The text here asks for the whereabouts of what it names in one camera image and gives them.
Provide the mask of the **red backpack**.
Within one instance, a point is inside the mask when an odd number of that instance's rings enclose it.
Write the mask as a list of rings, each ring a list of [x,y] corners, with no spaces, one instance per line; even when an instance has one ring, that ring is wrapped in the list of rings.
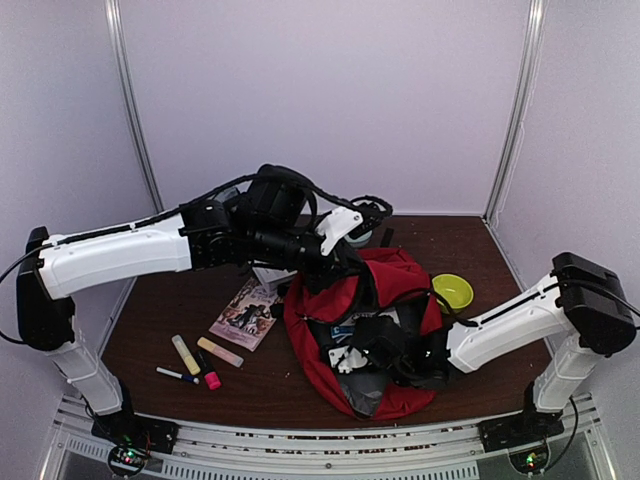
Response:
[[[446,331],[431,277],[403,248],[364,248],[355,272],[314,292],[306,273],[283,320],[309,382],[338,411],[391,420],[429,405],[446,385]]]

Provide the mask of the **white coffee cover book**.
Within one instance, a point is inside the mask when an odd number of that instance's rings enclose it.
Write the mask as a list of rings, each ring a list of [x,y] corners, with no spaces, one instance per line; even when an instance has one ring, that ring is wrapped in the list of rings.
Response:
[[[260,285],[268,292],[276,291],[278,286],[295,277],[295,270],[269,269],[254,267],[253,273]]]

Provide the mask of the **purple illustrated booklet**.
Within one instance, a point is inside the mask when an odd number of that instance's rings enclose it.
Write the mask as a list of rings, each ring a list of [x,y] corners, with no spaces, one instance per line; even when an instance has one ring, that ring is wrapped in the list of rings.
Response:
[[[249,279],[222,310],[209,332],[254,352],[276,322],[271,308],[282,303],[276,291]]]

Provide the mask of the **dog cover book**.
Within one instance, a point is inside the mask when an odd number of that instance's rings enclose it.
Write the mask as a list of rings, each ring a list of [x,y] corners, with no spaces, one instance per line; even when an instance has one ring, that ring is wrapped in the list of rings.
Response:
[[[395,314],[382,313],[375,315],[372,312],[359,312],[351,315],[341,323],[331,326],[331,339],[336,344],[349,344],[357,349],[357,328],[363,327],[365,322],[370,319],[392,319],[399,325]]]

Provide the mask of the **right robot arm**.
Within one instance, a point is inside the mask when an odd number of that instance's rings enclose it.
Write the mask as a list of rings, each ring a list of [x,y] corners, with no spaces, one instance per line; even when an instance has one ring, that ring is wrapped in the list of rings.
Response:
[[[596,364],[636,338],[637,307],[611,270],[571,252],[533,287],[472,319],[455,318],[427,334],[410,333],[383,311],[354,333],[351,347],[402,387],[440,390],[455,373],[486,363],[543,337],[565,332],[564,344],[526,394],[513,419],[519,440],[535,440],[551,424]]]

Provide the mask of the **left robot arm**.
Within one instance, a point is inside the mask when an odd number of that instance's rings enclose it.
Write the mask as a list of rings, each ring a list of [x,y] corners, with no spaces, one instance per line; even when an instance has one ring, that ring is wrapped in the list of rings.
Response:
[[[144,424],[128,393],[74,326],[73,295],[115,281],[226,264],[295,270],[319,291],[359,272],[350,233],[393,212],[382,198],[345,199],[290,168],[265,164],[188,202],[129,223],[69,235],[31,231],[9,266],[16,278],[17,345],[47,354],[123,444]]]

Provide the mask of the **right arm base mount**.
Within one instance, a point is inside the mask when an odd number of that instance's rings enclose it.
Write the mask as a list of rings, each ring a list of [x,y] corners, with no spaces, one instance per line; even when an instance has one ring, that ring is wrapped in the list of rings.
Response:
[[[512,449],[560,435],[565,428],[555,414],[532,415],[520,412],[484,420],[478,425],[479,437],[485,452]]]

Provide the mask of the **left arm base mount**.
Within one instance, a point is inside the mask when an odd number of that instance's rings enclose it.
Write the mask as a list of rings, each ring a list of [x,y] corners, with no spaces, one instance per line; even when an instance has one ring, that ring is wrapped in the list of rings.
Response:
[[[179,426],[125,411],[100,416],[93,420],[91,433],[111,443],[135,447],[139,450],[171,454],[177,440]]]

